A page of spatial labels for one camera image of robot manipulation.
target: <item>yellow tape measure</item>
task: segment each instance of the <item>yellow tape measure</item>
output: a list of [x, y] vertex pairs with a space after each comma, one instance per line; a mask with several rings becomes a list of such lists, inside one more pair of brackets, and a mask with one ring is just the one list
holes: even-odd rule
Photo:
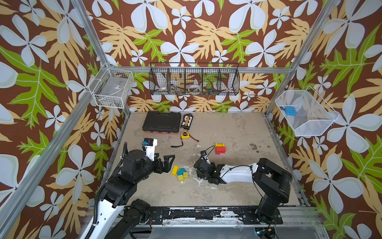
[[181, 137], [182, 137], [182, 139], [190, 138], [190, 135], [187, 131], [183, 131]]

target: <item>wire basket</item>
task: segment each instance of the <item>wire basket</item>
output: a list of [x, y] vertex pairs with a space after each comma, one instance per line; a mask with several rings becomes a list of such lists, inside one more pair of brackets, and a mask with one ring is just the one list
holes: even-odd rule
[[123, 109], [133, 85], [133, 73], [115, 68], [99, 72], [95, 80], [99, 80], [92, 91], [97, 106]]
[[150, 64], [150, 93], [155, 94], [208, 94], [237, 95], [240, 75], [233, 64], [198, 63], [206, 66], [171, 67], [168, 63]]
[[287, 90], [276, 99], [276, 105], [281, 109], [286, 106], [295, 108], [295, 116], [287, 115], [284, 110], [281, 113], [298, 137], [321, 136], [339, 117], [317, 92], [312, 95], [308, 89]]

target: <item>yellow block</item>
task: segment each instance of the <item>yellow block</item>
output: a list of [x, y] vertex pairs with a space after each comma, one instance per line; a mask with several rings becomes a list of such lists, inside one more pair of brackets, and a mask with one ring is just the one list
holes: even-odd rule
[[174, 165], [174, 168], [172, 169], [171, 174], [176, 175], [176, 173], [178, 172], [178, 168], [179, 168], [179, 166]]

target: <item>red block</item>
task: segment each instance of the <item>red block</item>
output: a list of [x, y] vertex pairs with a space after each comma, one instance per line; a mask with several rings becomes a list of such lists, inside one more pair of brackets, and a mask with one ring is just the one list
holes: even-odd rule
[[215, 154], [225, 153], [225, 147], [215, 147]]

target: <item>black wire basket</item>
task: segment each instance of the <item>black wire basket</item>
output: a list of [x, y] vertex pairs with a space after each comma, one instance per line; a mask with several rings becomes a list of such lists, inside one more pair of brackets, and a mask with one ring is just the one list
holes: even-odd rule
[[240, 75], [238, 63], [150, 63], [150, 93], [155, 94], [189, 94], [189, 95], [237, 95], [239, 93]]

